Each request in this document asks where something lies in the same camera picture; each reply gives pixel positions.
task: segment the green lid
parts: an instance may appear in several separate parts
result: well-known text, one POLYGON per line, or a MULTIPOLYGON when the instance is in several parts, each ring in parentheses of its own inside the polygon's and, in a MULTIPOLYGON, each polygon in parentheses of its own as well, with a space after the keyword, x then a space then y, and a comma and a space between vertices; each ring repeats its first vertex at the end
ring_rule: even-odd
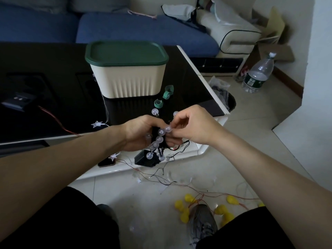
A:
POLYGON ((89 43, 85 60, 95 66, 164 65, 168 55, 161 45, 143 41, 98 41, 89 43))

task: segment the coffee table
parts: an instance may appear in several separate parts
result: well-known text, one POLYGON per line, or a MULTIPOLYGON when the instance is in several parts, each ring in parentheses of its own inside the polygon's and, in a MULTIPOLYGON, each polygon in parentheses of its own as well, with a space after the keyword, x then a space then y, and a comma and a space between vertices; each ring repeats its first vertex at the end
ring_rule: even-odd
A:
MULTIPOLYGON (((52 140, 69 140, 58 123, 37 105, 55 115, 66 129, 81 135, 100 130, 92 127, 96 121, 105 122, 103 97, 94 80, 90 65, 85 62, 85 44, 60 43, 0 43, 0 100, 15 92, 38 96, 35 105, 26 112, 0 106, 0 152, 6 154, 47 146, 52 140)), ((150 114, 154 101, 162 98, 166 85, 174 85, 174 95, 159 110, 165 122, 173 112, 199 104, 220 123, 227 121, 228 110, 221 103, 204 77, 180 46, 165 46, 169 55, 161 92, 155 96, 107 99, 109 125, 122 124, 144 114, 150 114)), ((190 142, 176 159, 203 154, 208 146, 190 142)), ((138 152, 122 152, 119 157, 131 163, 138 152)), ((165 156, 174 151, 165 150, 165 156)), ((100 168, 93 167, 80 177, 87 178, 131 169, 123 163, 100 168)))

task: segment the forearm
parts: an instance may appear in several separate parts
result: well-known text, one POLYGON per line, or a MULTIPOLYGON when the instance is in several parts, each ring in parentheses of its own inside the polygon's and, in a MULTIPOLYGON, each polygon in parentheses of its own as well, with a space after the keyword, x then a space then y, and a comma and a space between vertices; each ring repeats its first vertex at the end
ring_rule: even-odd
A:
POLYGON ((60 145, 0 159, 0 241, 62 188, 120 151, 124 141, 119 126, 111 126, 60 145))
POLYGON ((231 133, 216 138, 214 147, 247 180, 297 248, 331 246, 331 192, 231 133))

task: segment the green bottle label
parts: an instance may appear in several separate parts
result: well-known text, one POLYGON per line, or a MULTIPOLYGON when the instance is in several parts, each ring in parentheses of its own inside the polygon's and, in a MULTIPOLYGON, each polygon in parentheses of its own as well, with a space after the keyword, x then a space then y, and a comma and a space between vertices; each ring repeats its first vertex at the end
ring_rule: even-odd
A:
POLYGON ((260 80, 252 78, 249 75, 249 73, 247 73, 247 76, 244 79, 244 83, 246 83, 247 85, 249 85, 253 88, 261 88, 264 82, 265 81, 260 81, 260 80))

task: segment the gray shoe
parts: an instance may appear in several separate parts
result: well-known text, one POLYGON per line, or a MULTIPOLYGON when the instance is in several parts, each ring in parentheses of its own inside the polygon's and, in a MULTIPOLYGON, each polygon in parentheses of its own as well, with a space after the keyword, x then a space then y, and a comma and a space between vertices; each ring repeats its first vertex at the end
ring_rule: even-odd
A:
POLYGON ((118 219, 115 215, 115 212, 110 206, 105 204, 99 204, 97 205, 97 207, 101 209, 103 213, 105 213, 107 216, 111 217, 116 223, 118 223, 118 219))
POLYGON ((202 204, 193 207, 188 225, 190 244, 193 248, 196 248, 198 241, 212 236, 218 230, 209 207, 202 204))

